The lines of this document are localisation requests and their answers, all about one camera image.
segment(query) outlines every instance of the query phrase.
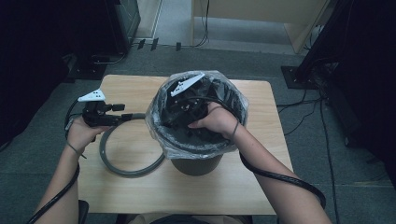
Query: trash can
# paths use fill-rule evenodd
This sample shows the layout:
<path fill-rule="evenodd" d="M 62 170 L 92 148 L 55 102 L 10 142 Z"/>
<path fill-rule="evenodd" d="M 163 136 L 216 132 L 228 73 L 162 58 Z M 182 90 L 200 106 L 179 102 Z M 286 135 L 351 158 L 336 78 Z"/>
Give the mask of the trash can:
<path fill-rule="evenodd" d="M 148 107 L 146 123 L 151 136 L 183 174 L 208 174 L 219 165 L 224 153 L 236 150 L 235 144 L 220 133 L 188 127 L 207 115 L 210 102 L 223 105 L 246 125 L 248 99 L 219 71 L 190 71 L 170 76 Z"/>

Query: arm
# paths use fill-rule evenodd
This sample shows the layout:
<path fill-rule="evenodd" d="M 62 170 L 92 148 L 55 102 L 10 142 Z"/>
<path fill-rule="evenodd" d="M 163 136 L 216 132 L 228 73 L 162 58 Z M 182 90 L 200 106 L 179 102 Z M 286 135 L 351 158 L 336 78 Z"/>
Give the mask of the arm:
<path fill-rule="evenodd" d="M 67 141 L 78 154 L 84 152 L 91 140 L 109 127 L 90 128 L 82 118 L 75 119 L 69 130 Z M 36 211 L 41 209 L 56 194 L 58 194 L 72 179 L 77 166 L 78 155 L 73 148 L 66 145 L 59 160 L 55 173 L 49 182 L 48 188 L 41 199 Z M 66 194 L 53 205 L 37 223 L 78 223 L 78 185 L 77 181 Z"/>
<path fill-rule="evenodd" d="M 243 125 L 235 133 L 236 118 L 215 103 L 208 106 L 209 113 L 189 125 L 190 128 L 207 128 L 232 139 L 242 155 L 253 166 L 299 178 L 283 163 L 277 160 Z M 291 184 L 256 175 L 270 204 L 283 223 L 331 223 L 315 195 Z"/>

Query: hand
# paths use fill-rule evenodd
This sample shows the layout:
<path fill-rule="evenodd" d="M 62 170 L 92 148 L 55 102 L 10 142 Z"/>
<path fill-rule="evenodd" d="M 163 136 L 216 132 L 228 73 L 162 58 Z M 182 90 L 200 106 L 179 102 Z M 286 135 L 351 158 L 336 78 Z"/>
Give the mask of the hand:
<path fill-rule="evenodd" d="M 97 134 L 105 132 L 110 128 L 111 127 L 108 126 L 98 126 L 92 128 L 84 122 L 82 117 L 78 117 L 77 119 L 73 120 L 69 134 L 67 135 L 67 141 L 73 148 L 82 154 L 85 147 Z"/>
<path fill-rule="evenodd" d="M 230 139 L 236 123 L 233 114 L 214 102 L 209 103 L 207 111 L 206 117 L 189 124 L 189 128 L 207 128 L 212 132 L 221 133 L 224 138 Z"/>

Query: gray floor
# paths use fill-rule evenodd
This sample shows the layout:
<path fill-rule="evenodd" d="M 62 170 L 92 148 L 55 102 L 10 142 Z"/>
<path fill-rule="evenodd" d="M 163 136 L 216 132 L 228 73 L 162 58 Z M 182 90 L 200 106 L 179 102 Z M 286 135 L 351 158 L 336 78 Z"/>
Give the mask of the gray floor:
<path fill-rule="evenodd" d="M 155 31 L 160 44 L 174 46 L 176 42 L 182 42 L 183 45 L 188 45 L 189 2 L 163 0 L 163 10 Z M 226 21 L 219 21 L 219 28 L 222 27 L 222 22 Z M 304 92 L 287 88 L 280 66 L 298 66 L 304 55 L 293 53 L 281 24 L 253 22 L 249 27 L 248 23 L 240 22 L 238 26 L 245 27 L 241 30 L 246 29 L 246 32 L 238 33 L 229 28 L 229 32 L 234 32 L 233 38 L 210 32 L 210 42 L 200 49 L 184 48 L 176 51 L 174 47 L 159 46 L 151 51 L 149 46 L 139 50 L 133 47 L 124 60 L 109 65 L 106 74 L 168 77 L 190 70 L 219 70 L 228 78 L 269 81 L 277 104 L 299 101 Z M 268 32 L 252 37 L 254 34 L 250 31 L 257 31 L 261 25 Z M 209 23 L 209 27 L 218 30 L 215 29 L 215 22 Z M 1 153 L 0 223 L 22 223 L 32 215 L 62 151 L 63 122 L 68 107 L 79 96 L 99 86 L 100 81 L 92 80 L 59 85 L 36 113 L 25 132 L 17 136 L 9 148 Z M 317 97 L 317 91 L 307 92 L 307 99 Z M 296 127 L 313 108 L 312 104 L 299 105 L 280 113 L 284 132 Z M 368 162 L 373 155 L 364 148 L 345 147 L 343 130 L 332 108 L 323 105 L 322 111 L 329 131 L 340 223 L 396 223 L 396 192 L 383 164 Z M 285 138 L 294 172 L 324 192 L 327 198 L 326 212 L 335 223 L 331 166 L 319 105 L 315 106 L 314 113 L 305 118 L 295 132 Z M 114 223 L 115 218 L 111 214 L 89 214 L 87 223 Z M 276 223 L 276 218 L 255 216 L 254 223 Z"/>

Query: tabletop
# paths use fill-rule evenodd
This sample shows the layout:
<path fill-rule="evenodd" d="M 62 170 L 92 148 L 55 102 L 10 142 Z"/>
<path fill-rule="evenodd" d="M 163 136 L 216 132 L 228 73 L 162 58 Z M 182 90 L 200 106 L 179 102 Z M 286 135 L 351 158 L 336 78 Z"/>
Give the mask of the tabletop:
<path fill-rule="evenodd" d="M 168 77 L 104 77 L 101 90 L 107 104 L 125 104 L 125 110 L 108 114 L 146 113 L 160 86 Z M 248 101 L 247 129 L 281 162 L 292 170 L 290 155 L 276 110 L 271 85 L 266 81 L 231 82 Z M 184 175 L 165 160 L 148 175 L 126 178 L 111 173 L 100 157 L 101 135 L 80 160 L 79 198 L 90 204 L 91 213 L 142 214 L 165 212 L 197 215 L 273 215 L 255 176 L 239 159 L 237 151 L 223 155 L 209 174 Z M 162 154 L 142 119 L 117 127 L 106 143 L 109 161 L 122 170 L 138 170 Z"/>

